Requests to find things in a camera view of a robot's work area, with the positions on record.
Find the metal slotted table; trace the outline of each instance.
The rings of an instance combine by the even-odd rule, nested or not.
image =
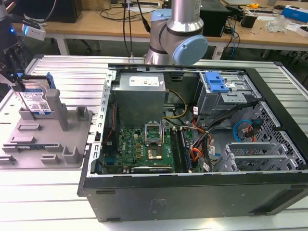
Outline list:
[[[50,72],[61,101],[69,110],[87,105],[94,112],[88,144],[94,140],[96,113],[111,63],[142,64],[142,58],[50,56],[35,58],[28,74]],[[282,66],[270,62],[212,61],[197,63],[204,67],[256,68],[288,112],[308,134],[307,91]],[[10,91],[0,103],[0,144],[7,141],[19,120],[20,102]],[[77,196],[81,169],[0,171],[1,230],[308,230],[308,198],[287,210],[268,217],[205,218],[142,222],[99,223],[86,200]]]

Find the sticker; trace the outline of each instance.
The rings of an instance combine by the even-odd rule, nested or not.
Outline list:
[[[201,7],[201,0],[195,0],[194,1],[194,15],[195,16],[200,15],[200,7]]]
[[[206,164],[206,162],[203,163],[203,168],[209,172],[210,171],[210,166],[208,164]]]
[[[17,146],[18,149],[31,149],[29,146]]]
[[[210,151],[208,153],[211,154],[211,155],[215,155],[215,147],[210,146]]]
[[[193,114],[198,115],[198,107],[193,107]]]
[[[132,76],[129,78],[131,87],[159,87],[158,77]]]
[[[225,85],[226,85],[227,88],[235,88],[234,83],[226,83]]]
[[[37,114],[50,114],[50,107],[45,99],[43,99],[44,92],[42,89],[26,89],[21,93],[27,108]]]

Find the blue joint cap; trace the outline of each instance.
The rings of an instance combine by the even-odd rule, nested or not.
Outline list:
[[[210,92],[217,92],[217,93],[229,92],[229,88],[226,87],[224,79],[220,76],[220,74],[217,71],[206,72],[205,80],[208,84]]]
[[[203,35],[184,40],[173,52],[172,59],[180,65],[193,65],[206,53],[208,44]]]
[[[152,12],[151,22],[168,20],[171,18],[171,9],[159,9]]]

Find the connector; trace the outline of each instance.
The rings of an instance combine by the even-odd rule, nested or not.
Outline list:
[[[254,129],[260,129],[264,123],[263,119],[252,119],[251,121],[252,121],[252,127]]]

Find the yellow wire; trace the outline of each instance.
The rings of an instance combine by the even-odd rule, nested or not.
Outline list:
[[[173,92],[174,94],[176,94],[184,103],[185,105],[185,110],[181,115],[175,115],[175,116],[163,116],[163,119],[177,119],[177,118],[181,118],[182,116],[184,116],[187,112],[187,104],[185,103],[185,101],[183,100],[183,98],[175,91],[175,90],[169,90],[170,92]]]

